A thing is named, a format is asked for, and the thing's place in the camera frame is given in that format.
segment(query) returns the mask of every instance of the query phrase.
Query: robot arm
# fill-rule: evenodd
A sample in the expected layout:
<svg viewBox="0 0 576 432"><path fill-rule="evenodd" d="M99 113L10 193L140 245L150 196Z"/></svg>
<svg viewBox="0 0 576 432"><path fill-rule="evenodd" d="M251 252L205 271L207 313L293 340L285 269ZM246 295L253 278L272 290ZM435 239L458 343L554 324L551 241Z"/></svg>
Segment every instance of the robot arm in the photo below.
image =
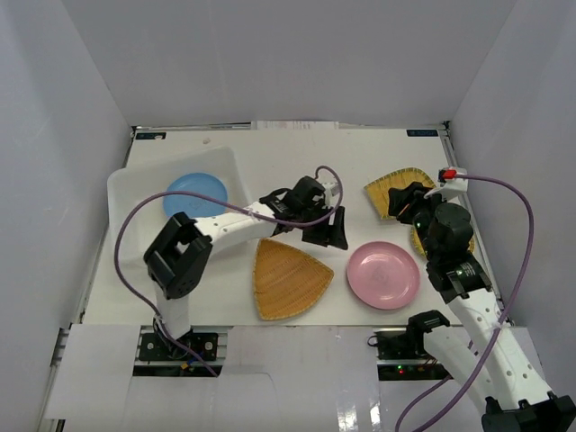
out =
<svg viewBox="0 0 576 432"><path fill-rule="evenodd" d="M415 227L427 255L428 279L483 351L494 329L499 338L468 394L481 409L485 432L565 432L576 417L569 396L558 398L528 362L508 323L500 324L500 308L491 281L468 250L473 228L470 213L446 202L466 192L467 180L460 168L440 171L441 186L430 189L412 183L406 189L391 189L389 214ZM447 319L437 311L425 312L410 320L409 336L432 356L442 359L446 370L460 383L470 376L478 359L446 338Z"/></svg>
<svg viewBox="0 0 576 432"><path fill-rule="evenodd" d="M260 217L299 223L318 220L333 210L330 205L339 194L338 187L305 176L293 189L279 189L253 202L245 213L189 219L180 212L170 218L144 254L144 261L156 283L157 306L171 335L180 338L190 330L188 297L200 283L210 257L251 239L293 230ZM339 206L332 223L326 219L301 228L302 241L346 250L344 215L345 208Z"/></svg>

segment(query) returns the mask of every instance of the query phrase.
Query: pink plate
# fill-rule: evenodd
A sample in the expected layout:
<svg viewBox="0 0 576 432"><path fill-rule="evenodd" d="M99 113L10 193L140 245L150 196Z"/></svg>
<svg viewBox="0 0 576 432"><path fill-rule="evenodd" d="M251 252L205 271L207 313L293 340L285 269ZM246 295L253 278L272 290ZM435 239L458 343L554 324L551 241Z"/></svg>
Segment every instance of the pink plate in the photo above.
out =
<svg viewBox="0 0 576 432"><path fill-rule="evenodd" d="M387 241L373 241L355 250L346 274L352 291L377 309L406 306L420 286L420 271L412 256Z"/></svg>

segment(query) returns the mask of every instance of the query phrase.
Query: red connector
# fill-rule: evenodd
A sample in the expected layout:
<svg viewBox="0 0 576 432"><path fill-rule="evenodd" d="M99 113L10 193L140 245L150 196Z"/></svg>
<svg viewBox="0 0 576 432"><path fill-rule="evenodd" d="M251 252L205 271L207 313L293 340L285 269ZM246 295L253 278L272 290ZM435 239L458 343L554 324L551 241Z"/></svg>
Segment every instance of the red connector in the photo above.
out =
<svg viewBox="0 0 576 432"><path fill-rule="evenodd" d="M455 169L447 169L442 174L442 178L444 178L445 180L452 180L454 177L456 177L456 174L458 174L458 173L456 172Z"/></svg>

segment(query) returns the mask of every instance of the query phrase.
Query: blue plate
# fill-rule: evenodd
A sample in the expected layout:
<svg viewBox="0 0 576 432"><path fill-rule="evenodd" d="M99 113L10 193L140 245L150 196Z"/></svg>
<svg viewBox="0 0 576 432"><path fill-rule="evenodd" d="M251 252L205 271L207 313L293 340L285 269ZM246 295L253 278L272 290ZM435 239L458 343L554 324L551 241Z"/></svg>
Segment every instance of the blue plate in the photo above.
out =
<svg viewBox="0 0 576 432"><path fill-rule="evenodd" d="M208 195L217 200L228 202L226 186L215 176L205 173L183 175L175 180L166 190L169 192L197 192L198 194ZM178 212L185 212L189 218L206 218L218 216L226 210L223 205L184 195L165 196L163 205L164 212L168 218Z"/></svg>

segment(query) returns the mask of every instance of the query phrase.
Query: white wall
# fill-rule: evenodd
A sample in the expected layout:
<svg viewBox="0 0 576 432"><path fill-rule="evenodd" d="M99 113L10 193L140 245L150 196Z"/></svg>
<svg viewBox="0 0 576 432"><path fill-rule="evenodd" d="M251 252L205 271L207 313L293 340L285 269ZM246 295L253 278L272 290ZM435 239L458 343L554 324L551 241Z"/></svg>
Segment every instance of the white wall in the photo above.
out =
<svg viewBox="0 0 576 432"><path fill-rule="evenodd" d="M60 0L0 3L0 428L32 431L130 129Z"/></svg>
<svg viewBox="0 0 576 432"><path fill-rule="evenodd" d="M576 4L518 0L454 117L454 145L470 172L524 191L535 248L513 317L527 324L544 371L576 396ZM524 253L524 207L496 186L472 184L472 206L499 287L509 293Z"/></svg>
<svg viewBox="0 0 576 432"><path fill-rule="evenodd" d="M451 119L516 0L64 0L131 125Z"/></svg>

